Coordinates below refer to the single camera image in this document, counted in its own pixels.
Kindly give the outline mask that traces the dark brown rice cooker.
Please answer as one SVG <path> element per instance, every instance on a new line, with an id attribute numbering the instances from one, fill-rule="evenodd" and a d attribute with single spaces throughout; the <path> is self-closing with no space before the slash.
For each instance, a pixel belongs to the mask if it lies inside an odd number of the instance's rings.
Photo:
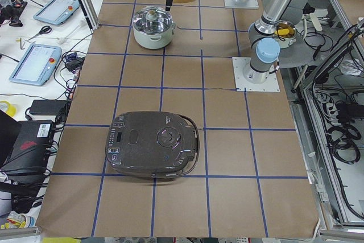
<path id="1" fill-rule="evenodd" d="M 170 112 L 126 112 L 116 117 L 106 140 L 110 166 L 140 178 L 172 179 L 196 167 L 200 137 L 196 124 Z"/>

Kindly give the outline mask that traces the yellow tape roll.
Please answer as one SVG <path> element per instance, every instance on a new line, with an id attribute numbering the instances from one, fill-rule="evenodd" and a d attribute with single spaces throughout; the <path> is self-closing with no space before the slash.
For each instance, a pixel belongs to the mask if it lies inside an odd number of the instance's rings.
<path id="1" fill-rule="evenodd" d="M 0 110 L 10 117 L 15 116 L 16 114 L 16 107 L 10 104 L 8 101 L 0 101 Z"/>

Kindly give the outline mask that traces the black power adapter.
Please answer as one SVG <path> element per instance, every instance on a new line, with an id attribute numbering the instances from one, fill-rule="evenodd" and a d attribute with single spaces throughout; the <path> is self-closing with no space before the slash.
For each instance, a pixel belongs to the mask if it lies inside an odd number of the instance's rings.
<path id="1" fill-rule="evenodd" d="M 56 116 L 65 106 L 65 100 L 33 100 L 29 113 L 34 116 Z"/>

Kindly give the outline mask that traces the pale green electric pot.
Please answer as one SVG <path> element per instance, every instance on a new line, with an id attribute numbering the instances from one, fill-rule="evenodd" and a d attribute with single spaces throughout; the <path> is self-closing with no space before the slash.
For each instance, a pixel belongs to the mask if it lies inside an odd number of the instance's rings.
<path id="1" fill-rule="evenodd" d="M 175 23 L 172 28 L 170 28 L 168 31 L 161 33 L 161 34 L 155 34 L 155 35 L 147 35 L 143 34 L 139 31 L 134 30 L 134 38 L 137 41 L 137 43 L 147 49 L 156 50 L 163 48 L 170 44 L 173 39 L 175 30 Z"/>

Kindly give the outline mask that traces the blue teach pendant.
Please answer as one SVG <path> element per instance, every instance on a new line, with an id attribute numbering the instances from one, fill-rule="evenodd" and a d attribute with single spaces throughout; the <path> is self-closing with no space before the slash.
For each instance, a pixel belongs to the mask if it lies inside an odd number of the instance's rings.
<path id="1" fill-rule="evenodd" d="M 67 21 L 80 7 L 78 0 L 52 0 L 39 10 L 35 20 L 60 25 Z"/>
<path id="2" fill-rule="evenodd" d="M 42 86 L 51 77 L 61 58 L 62 49 L 32 43 L 9 77 L 18 84 Z"/>

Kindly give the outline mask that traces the lower blue teach pendant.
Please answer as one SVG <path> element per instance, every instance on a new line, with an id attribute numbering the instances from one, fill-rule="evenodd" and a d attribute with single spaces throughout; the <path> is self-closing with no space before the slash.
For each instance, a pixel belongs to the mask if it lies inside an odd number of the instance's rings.
<path id="1" fill-rule="evenodd" d="M 51 77 L 61 58 L 62 49 L 32 43 L 9 77 L 18 84 L 42 86 Z"/>

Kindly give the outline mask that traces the steel pot with food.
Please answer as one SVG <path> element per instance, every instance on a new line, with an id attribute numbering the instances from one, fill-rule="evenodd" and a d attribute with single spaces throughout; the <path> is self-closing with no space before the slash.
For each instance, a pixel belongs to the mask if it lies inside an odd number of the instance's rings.
<path id="1" fill-rule="evenodd" d="M 279 43 L 281 49 L 285 49 L 296 42 L 296 33 L 296 28 L 291 22 L 281 20 L 276 25 L 273 38 Z"/>

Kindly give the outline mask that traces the glass pot lid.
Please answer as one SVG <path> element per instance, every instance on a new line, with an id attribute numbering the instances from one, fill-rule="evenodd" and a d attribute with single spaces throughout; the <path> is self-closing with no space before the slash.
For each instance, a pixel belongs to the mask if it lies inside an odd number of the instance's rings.
<path id="1" fill-rule="evenodd" d="M 161 34 L 174 26 L 169 11 L 157 6 L 146 6 L 133 16 L 133 28 L 147 35 Z"/>

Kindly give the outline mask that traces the upper blue teach pendant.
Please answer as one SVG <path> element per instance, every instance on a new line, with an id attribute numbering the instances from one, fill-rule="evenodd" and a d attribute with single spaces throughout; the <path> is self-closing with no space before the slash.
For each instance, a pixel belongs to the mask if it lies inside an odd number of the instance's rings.
<path id="1" fill-rule="evenodd" d="M 78 0 L 52 0 L 39 10 L 35 20 L 60 25 L 67 21 L 80 7 Z"/>

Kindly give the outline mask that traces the black laptop computer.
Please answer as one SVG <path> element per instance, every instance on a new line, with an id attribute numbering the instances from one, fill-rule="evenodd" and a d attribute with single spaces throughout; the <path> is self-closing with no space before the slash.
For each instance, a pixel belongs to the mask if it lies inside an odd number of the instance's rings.
<path id="1" fill-rule="evenodd" d="M 26 174 L 45 169 L 54 133 L 51 120 L 18 122 L 1 112 L 1 171 Z"/>

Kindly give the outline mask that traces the black handled scissors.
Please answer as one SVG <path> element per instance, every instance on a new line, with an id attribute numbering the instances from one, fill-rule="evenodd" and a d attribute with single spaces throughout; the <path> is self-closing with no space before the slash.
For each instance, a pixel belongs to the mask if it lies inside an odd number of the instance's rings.
<path id="1" fill-rule="evenodd" d="M 34 39 L 34 38 L 36 38 L 36 37 L 38 37 L 40 35 L 43 35 L 43 34 L 49 34 L 51 31 L 52 31 L 51 26 L 49 26 L 49 25 L 43 26 L 35 35 L 30 37 L 30 40 Z"/>

